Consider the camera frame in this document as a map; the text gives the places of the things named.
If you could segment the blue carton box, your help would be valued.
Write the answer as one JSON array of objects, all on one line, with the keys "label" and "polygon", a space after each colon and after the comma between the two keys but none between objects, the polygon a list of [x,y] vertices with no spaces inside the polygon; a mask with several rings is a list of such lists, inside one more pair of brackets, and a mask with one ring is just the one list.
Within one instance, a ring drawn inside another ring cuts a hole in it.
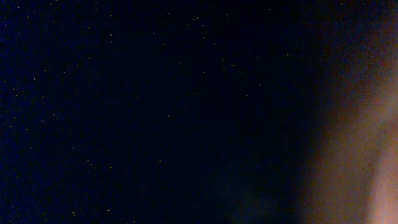
[{"label": "blue carton box", "polygon": [[270,223],[344,1],[2,1],[2,223]]}]

